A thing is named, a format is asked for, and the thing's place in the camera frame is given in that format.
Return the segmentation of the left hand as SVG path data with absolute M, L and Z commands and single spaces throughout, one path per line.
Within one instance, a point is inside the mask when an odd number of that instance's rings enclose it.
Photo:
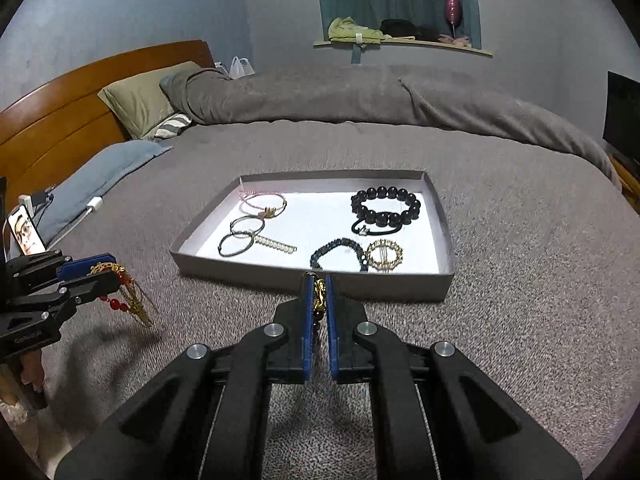
M 20 356 L 14 367 L 1 365 L 1 401 L 6 405 L 20 402 L 18 393 L 21 387 L 31 388 L 33 392 L 41 392 L 44 383 L 42 351 L 35 350 Z

